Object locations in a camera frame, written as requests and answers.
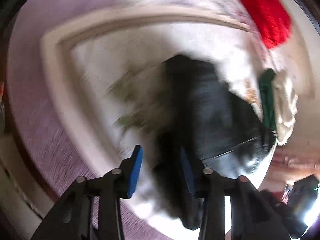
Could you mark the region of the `black leather jacket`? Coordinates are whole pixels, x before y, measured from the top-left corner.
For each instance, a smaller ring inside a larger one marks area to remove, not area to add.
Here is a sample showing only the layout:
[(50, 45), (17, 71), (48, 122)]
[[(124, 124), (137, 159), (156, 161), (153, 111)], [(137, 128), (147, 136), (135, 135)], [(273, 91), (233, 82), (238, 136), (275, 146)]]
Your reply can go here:
[(228, 178), (254, 173), (268, 156), (275, 137), (253, 107), (231, 93), (213, 64), (177, 55), (165, 62), (173, 121), (157, 137), (155, 172), (169, 202), (167, 212), (185, 228), (200, 227), (203, 201), (187, 190), (181, 153), (189, 162)]

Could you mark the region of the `cream fluffy folded garment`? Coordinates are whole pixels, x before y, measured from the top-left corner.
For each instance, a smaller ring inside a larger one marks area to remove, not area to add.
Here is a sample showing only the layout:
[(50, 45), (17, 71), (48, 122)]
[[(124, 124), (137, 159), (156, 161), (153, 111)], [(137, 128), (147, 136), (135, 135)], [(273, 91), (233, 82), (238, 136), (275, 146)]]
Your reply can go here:
[(287, 72), (279, 72), (272, 81), (274, 114), (279, 146), (287, 143), (296, 123), (298, 95)]

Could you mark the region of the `dark green folded garment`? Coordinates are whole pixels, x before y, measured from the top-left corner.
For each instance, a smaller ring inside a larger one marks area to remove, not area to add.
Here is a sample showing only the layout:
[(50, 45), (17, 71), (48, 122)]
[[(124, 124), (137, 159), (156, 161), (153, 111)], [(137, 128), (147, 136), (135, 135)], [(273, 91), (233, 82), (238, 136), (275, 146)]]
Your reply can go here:
[(268, 68), (265, 70), (259, 78), (259, 90), (263, 108), (263, 124), (270, 129), (274, 137), (277, 137), (272, 88), (272, 81), (274, 80), (275, 75), (273, 69)]

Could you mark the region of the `white floral bed quilt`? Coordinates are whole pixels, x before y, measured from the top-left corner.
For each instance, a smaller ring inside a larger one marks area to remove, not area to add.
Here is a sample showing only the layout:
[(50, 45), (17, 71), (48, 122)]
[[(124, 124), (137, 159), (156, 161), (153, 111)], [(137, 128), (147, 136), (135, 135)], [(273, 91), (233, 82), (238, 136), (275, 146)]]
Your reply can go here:
[(157, 137), (173, 121), (165, 62), (214, 65), (218, 79), (263, 123), (259, 78), (287, 72), (298, 95), (287, 145), (318, 142), (317, 32), (293, 0), (292, 27), (268, 49), (240, 0), (28, 0), (9, 43), (8, 94), (26, 147), (59, 192), (81, 172), (100, 177), (143, 148), (137, 188), (124, 206), (171, 239), (197, 239), (167, 212), (155, 172)]

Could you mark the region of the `red folded garment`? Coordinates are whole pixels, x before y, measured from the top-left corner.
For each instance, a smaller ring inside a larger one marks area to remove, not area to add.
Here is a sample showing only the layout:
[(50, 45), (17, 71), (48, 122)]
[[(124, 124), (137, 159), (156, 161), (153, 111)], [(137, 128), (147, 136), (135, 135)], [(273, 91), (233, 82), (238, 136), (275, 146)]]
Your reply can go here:
[(255, 22), (268, 49), (287, 41), (292, 21), (280, 0), (240, 0)]

